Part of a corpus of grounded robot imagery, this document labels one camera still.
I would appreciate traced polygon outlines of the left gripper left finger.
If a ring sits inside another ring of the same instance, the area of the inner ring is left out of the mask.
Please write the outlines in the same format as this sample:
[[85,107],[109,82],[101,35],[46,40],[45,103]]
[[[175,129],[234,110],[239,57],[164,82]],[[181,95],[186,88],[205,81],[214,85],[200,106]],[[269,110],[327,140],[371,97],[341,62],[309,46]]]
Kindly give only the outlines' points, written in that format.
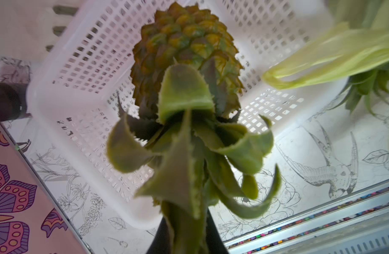
[[156,235],[146,254],[171,254],[170,234],[165,218],[162,218]]

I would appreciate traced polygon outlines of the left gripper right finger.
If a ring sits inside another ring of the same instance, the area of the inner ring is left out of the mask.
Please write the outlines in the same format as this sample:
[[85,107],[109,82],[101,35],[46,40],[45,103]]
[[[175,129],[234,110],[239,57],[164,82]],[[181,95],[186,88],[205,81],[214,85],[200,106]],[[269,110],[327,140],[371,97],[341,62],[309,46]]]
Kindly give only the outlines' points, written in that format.
[[210,210],[207,210],[206,243],[209,254],[229,254],[220,238]]

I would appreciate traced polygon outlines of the pineapple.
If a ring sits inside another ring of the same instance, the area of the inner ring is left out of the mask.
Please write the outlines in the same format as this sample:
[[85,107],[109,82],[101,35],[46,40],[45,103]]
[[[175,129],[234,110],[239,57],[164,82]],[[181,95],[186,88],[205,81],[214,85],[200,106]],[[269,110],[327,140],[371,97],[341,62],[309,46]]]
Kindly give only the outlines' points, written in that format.
[[172,3],[141,28],[131,79],[138,117],[119,110],[107,157],[122,173],[154,173],[135,193],[160,207],[171,254],[209,254],[207,210],[223,203],[242,219],[261,217],[281,185],[275,169],[266,197],[255,205],[255,178],[274,145],[272,131],[239,124],[243,90],[238,49],[208,9]]

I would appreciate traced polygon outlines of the pineapple nearer basket front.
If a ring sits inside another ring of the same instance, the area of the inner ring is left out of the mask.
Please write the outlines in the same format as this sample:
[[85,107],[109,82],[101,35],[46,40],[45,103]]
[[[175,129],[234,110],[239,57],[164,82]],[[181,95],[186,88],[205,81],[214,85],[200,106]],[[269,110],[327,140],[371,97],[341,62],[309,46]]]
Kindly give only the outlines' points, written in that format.
[[333,109],[344,105],[344,108],[352,113],[360,100],[364,101],[367,111],[374,117],[378,115],[374,113],[371,106],[371,95],[374,94],[377,98],[389,105],[386,95],[389,96],[389,62],[366,72],[350,76],[347,84],[342,89],[342,93],[347,91],[346,96],[333,107]]

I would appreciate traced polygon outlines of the yellow-green plastic bag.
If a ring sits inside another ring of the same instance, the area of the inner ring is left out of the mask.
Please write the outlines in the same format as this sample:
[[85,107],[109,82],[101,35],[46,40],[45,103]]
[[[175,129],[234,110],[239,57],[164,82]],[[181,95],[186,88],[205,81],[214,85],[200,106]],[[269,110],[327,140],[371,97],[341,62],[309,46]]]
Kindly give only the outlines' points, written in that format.
[[278,90],[339,80],[389,62],[389,1],[329,1],[335,25],[262,79]]

